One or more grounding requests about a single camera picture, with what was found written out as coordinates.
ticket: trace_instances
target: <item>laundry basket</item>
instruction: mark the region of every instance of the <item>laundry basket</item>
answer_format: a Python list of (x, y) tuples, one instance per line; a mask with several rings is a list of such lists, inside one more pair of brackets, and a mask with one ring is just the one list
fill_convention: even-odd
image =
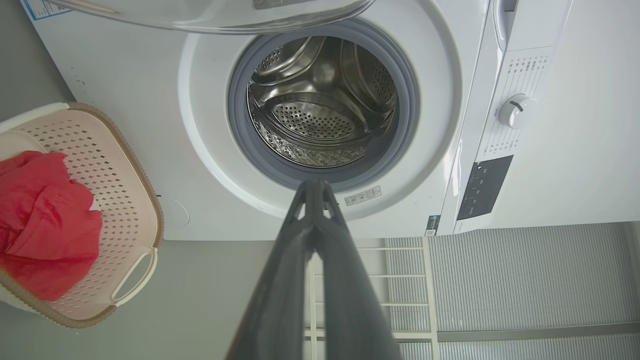
[[(38, 148), (64, 152), (69, 175), (91, 190), (102, 211), (102, 231), (91, 270), (60, 299), (39, 300), (0, 269), (0, 300), (67, 327), (95, 325), (135, 296), (156, 269), (163, 223), (153, 189), (116, 127), (91, 106), (43, 106), (0, 122), (3, 135), (13, 139), (0, 145), (5, 155), (11, 146), (13, 155)], [(145, 256), (151, 260), (144, 276), (116, 297)]]

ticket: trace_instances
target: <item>front-loading washing machine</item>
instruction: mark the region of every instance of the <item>front-loading washing machine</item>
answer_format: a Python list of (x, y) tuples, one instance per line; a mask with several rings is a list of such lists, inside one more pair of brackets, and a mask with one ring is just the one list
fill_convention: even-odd
[[(494, 96), (513, 77), (504, 61), (538, 55), (529, 50), (538, 44), (552, 55), (570, 5), (54, 2), (80, 12), (23, 0), (76, 99), (107, 113), (131, 144), (168, 240), (272, 240), (312, 178), (332, 184), (354, 238), (482, 227), (491, 209), (473, 214), (467, 179), (481, 173), (494, 122), (515, 127), (490, 110), (535, 82), (522, 55), (527, 86)], [(477, 199), (491, 208), (508, 166), (486, 167), (496, 174), (484, 178), (490, 199)]]

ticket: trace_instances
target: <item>gray rubber gasket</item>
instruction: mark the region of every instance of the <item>gray rubber gasket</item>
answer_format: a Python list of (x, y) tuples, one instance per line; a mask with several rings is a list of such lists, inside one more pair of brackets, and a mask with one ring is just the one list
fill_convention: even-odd
[[(341, 167), (304, 167), (276, 154), (256, 132), (246, 105), (246, 87), (260, 61), (283, 44), (311, 36), (343, 38), (364, 47), (387, 68), (398, 94), (392, 129), (385, 136), (372, 140), (362, 159)], [(244, 155), (270, 179), (291, 189), (297, 189), (304, 180), (324, 179), (335, 192), (344, 192), (374, 181), (398, 161), (413, 137), (419, 99), (415, 74), (400, 48), (372, 25), (350, 19), (301, 31), (257, 37), (240, 57), (231, 76), (228, 118)]]

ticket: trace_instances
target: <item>basket rim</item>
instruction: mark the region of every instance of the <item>basket rim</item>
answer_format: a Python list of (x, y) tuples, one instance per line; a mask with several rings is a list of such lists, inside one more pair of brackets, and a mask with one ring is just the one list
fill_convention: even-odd
[[(163, 213), (160, 207), (160, 203), (157, 200), (156, 193), (153, 191), (153, 187), (151, 186), (150, 181), (135, 154), (129, 147), (129, 144), (126, 142), (120, 130), (115, 126), (113, 121), (103, 112), (94, 108), (93, 106), (83, 104), (80, 102), (67, 102), (68, 109), (60, 110), (60, 111), (83, 111), (94, 116), (96, 119), (99, 119), (106, 127), (109, 129), (109, 132), (113, 135), (115, 140), (118, 142), (119, 146), (124, 151), (127, 159), (135, 169), (140, 181), (142, 182), (145, 191), (147, 192), (147, 196), (151, 200), (151, 203), (154, 207), (157, 217), (157, 232), (156, 239), (152, 247), (158, 248), (162, 241), (163, 231), (164, 231), (164, 221), (163, 221)], [(107, 317), (109, 317), (116, 310), (117, 306), (109, 305), (105, 310), (101, 311), (97, 315), (94, 315), (87, 319), (76, 320), (71, 319), (62, 313), (52, 309), (47, 303), (43, 300), (40, 300), (35, 297), (30, 291), (25, 289), (19, 282), (17, 282), (9, 273), (0, 268), (0, 286), (6, 288), (11, 294), (16, 296), (20, 301), (25, 303), (25, 305), (31, 307), (35, 311), (44, 315), (46, 318), (62, 325), (65, 327), (82, 329), (85, 327), (91, 327), (93, 325), (98, 324), (103, 321)]]

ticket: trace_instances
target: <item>red cloth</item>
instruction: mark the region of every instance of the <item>red cloth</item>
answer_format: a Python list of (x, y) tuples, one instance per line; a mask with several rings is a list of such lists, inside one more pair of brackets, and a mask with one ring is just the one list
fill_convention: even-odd
[(0, 161), (0, 268), (41, 300), (57, 300), (99, 253), (102, 214), (69, 179), (60, 152)]

